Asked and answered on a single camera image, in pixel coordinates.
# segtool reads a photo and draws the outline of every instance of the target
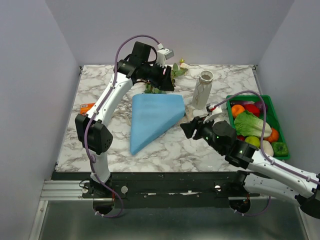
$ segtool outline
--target screw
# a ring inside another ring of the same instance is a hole
[[[214,186],[214,189],[217,191],[217,192],[221,192],[221,187],[219,185],[215,185]]]
[[[126,194],[126,193],[128,192],[128,187],[127,187],[127,186],[123,186],[123,187],[121,188],[121,192],[122,192],[123,194]]]

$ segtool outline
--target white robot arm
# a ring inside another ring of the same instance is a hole
[[[112,75],[110,83],[103,91],[100,98],[95,105],[86,113],[86,116],[78,115],[75,119],[78,139],[85,146],[85,128],[89,119],[93,119],[93,126],[88,133],[88,146],[90,154],[95,155],[95,171],[100,180],[105,183],[110,177],[108,167],[107,149],[112,143],[112,135],[108,131],[110,119],[117,105],[124,97],[124,95],[132,88],[137,79],[146,79],[150,83],[161,90],[173,91],[174,87],[171,82],[171,67],[165,67],[165,62],[174,56],[171,49],[164,48],[160,43],[158,51],[156,51],[156,60],[153,65],[149,64],[148,58],[150,51],[153,49],[151,46],[136,42],[130,54],[125,60],[120,60],[117,69],[116,82],[113,85],[115,74]],[[105,99],[110,91],[108,98],[104,101],[103,105],[97,111],[97,107]],[[99,182],[95,174],[91,174],[91,178]]]
[[[238,171],[236,184],[248,193],[276,197],[300,206],[306,214],[320,219],[320,174],[307,172],[274,157],[264,157],[261,149],[237,139],[237,132],[226,121],[214,124],[221,107],[207,105],[208,115],[182,123],[186,137],[204,139],[231,165],[254,172]]]

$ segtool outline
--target lettuce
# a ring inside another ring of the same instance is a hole
[[[242,136],[256,136],[261,137],[262,127],[264,121],[251,112],[245,110],[240,113],[234,120],[235,130],[238,135]],[[269,137],[271,135],[271,127],[268,123],[265,123],[265,130],[263,137]]]

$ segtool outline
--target fake vegetable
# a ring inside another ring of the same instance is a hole
[[[264,103],[262,101],[256,101],[254,103],[254,105],[260,110],[261,113],[264,111],[264,105],[265,105],[265,112],[268,112],[268,105],[266,103],[264,105],[263,104]]]
[[[263,148],[263,151],[268,154],[269,156],[273,157],[274,156],[274,150],[271,146],[271,143],[266,141],[266,140],[263,140],[262,141],[262,147]]]
[[[284,142],[275,141],[271,143],[271,146],[272,146],[275,157],[288,156],[289,150],[288,150],[287,144],[285,144]]]
[[[264,139],[264,140],[267,140],[269,143],[273,143],[279,140],[278,131],[275,130],[273,127],[271,128],[271,130],[272,130],[271,135]]]
[[[245,110],[248,110],[250,113],[253,113],[255,116],[260,116],[260,110],[253,104],[247,104],[243,106]]]
[[[231,108],[232,116],[236,118],[240,113],[243,113],[245,111],[245,108],[241,105],[234,105]]]
[[[254,104],[254,101],[230,101],[230,106],[233,107],[234,105],[247,105],[247,104]]]
[[[242,136],[261,137],[263,124],[264,121],[262,119],[256,117],[247,110],[240,113],[234,120],[236,133],[237,135]],[[263,137],[269,137],[271,135],[271,132],[271,127],[269,126],[269,124],[265,123],[265,131]]]
[[[248,136],[245,140],[246,143],[260,148],[260,140],[256,136]]]
[[[244,141],[246,138],[242,135],[238,135],[236,136],[237,139],[241,140],[241,141]]]

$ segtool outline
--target blue triangular sponge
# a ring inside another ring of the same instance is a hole
[[[181,95],[137,94],[132,98],[130,152],[132,155],[158,138],[185,115]]]

